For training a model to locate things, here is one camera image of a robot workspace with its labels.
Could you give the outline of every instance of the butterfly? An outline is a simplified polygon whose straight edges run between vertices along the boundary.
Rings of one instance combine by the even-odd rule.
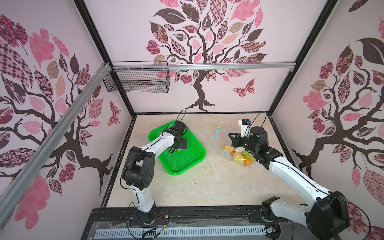
[[[115,107],[115,104],[111,100],[109,101],[109,105],[111,106],[112,116],[109,118],[108,126],[119,123],[118,115],[121,111],[118,107]]]
[[[252,79],[251,81],[249,81],[249,83],[245,86],[245,88],[234,88],[232,90],[234,90],[235,93],[238,93],[240,97],[244,98],[247,93],[255,94],[253,92],[255,90],[253,85],[255,85],[255,79]]]

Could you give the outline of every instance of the wallpaper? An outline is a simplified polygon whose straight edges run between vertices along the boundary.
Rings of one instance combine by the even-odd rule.
[[[368,214],[370,240],[384,239],[383,7],[341,2],[274,114],[299,169]],[[368,219],[348,209],[340,236],[364,238]]]
[[[9,2],[0,13],[0,194],[102,64],[72,1],[30,4],[19,11]],[[50,4],[60,7],[55,16],[70,21],[28,19],[33,12],[27,9]],[[1,226],[0,238],[79,238],[90,210],[99,207],[129,121],[120,96],[99,84]]]
[[[307,7],[306,22],[295,15],[295,3]],[[89,1],[87,6],[113,61],[194,64],[294,61],[324,3],[281,1],[277,6],[263,0],[157,0],[150,4],[114,0],[108,4]],[[109,11],[117,12],[109,16],[112,24],[106,25]],[[283,19],[291,22],[288,28],[281,23]],[[128,93],[128,97],[136,112],[265,111],[287,72],[170,71],[168,94]],[[166,73],[160,71],[157,77]],[[158,98],[161,106],[151,104]]]

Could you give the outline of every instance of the green basket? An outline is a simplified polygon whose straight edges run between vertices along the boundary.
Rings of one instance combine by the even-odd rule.
[[[158,136],[161,131],[166,129],[168,125],[173,125],[175,121],[164,124],[149,133],[148,140],[152,142]],[[195,166],[199,162],[203,161],[207,152],[199,140],[188,129],[187,133],[183,136],[187,139],[187,149],[175,150],[172,154],[165,150],[159,155],[159,159],[163,164],[166,171],[171,175],[179,175]]]

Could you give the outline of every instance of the wire basket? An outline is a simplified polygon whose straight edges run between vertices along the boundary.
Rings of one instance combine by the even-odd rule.
[[[145,62],[152,62],[159,67],[146,68],[145,65],[132,65],[114,68],[109,72],[104,78],[108,92],[168,93],[170,83],[168,63],[166,61]]]

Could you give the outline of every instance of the perforated basket bottom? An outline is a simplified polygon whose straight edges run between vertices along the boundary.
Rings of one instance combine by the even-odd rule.
[[[175,121],[172,121],[152,130],[148,136],[149,141],[152,142],[155,138],[160,136],[162,130],[167,128],[168,125],[173,125],[174,123]],[[189,129],[183,137],[187,139],[187,149],[176,150],[172,154],[169,154],[168,150],[165,150],[159,155],[159,159],[165,170],[171,175],[182,174],[186,170],[203,161],[207,154],[204,146]]]

